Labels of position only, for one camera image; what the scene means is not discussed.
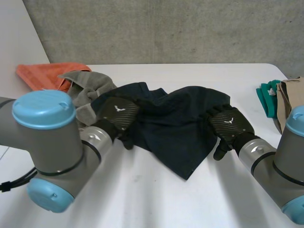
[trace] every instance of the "tan fabric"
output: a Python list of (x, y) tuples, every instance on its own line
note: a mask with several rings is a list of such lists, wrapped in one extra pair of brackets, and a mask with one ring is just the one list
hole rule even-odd
[(283, 132), (291, 110), (304, 105), (304, 78), (284, 80), (277, 87), (277, 119)]

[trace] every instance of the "black glove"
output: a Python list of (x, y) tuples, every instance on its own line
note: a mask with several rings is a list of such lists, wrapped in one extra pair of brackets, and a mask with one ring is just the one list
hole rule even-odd
[(235, 141), (242, 135), (255, 134), (253, 127), (246, 117), (229, 104), (216, 106), (207, 111), (207, 120), (214, 134), (220, 138), (219, 145), (213, 158), (221, 160), (227, 151), (235, 149)]
[(129, 137), (129, 129), (139, 112), (139, 106), (131, 99), (122, 97), (109, 97), (97, 113), (97, 126), (105, 130), (112, 140), (118, 137), (127, 150), (134, 144)]

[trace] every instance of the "white table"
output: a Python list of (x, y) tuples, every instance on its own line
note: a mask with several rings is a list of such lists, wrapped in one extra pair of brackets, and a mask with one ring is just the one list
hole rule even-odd
[[(280, 134), (266, 118), (256, 88), (286, 77), (269, 64), (97, 65), (117, 86), (147, 82), (150, 89), (172, 92), (204, 86), (231, 96), (231, 104), (249, 119), (256, 133), (278, 145)], [(62, 214), (30, 201), (26, 188), (0, 194), (1, 228), (294, 228), (276, 204), (229, 153), (214, 161), (211, 153), (184, 181), (150, 152), (126, 151), (116, 141), (104, 163)], [(24, 174), (29, 155), (10, 148), (0, 160), (0, 181)]]

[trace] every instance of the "gray wall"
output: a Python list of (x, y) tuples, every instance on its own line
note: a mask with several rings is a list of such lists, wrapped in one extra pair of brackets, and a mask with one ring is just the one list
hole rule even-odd
[(304, 0), (23, 0), (51, 62), (271, 63), (304, 76)]

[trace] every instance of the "fabric pile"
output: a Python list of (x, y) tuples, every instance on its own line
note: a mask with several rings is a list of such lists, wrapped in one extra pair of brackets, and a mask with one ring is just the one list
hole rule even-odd
[(17, 74), (33, 90), (67, 92), (76, 107), (80, 129), (98, 120), (98, 112), (107, 98), (118, 95), (136, 101), (141, 111), (129, 129), (129, 137), (134, 145), (152, 152), (185, 180), (215, 146), (217, 137), (209, 128), (205, 114), (214, 106), (229, 104), (228, 95), (200, 86), (188, 86), (168, 94), (162, 88), (150, 91), (145, 82), (117, 88), (109, 76), (91, 72), (85, 65), (73, 63), (73, 68), (67, 64), (60, 64), (60, 70), (59, 65), (21, 65)]
[(304, 78), (273, 80), (256, 89), (257, 96), (269, 118), (277, 120), (280, 133), (285, 128), (291, 110), (304, 105)]

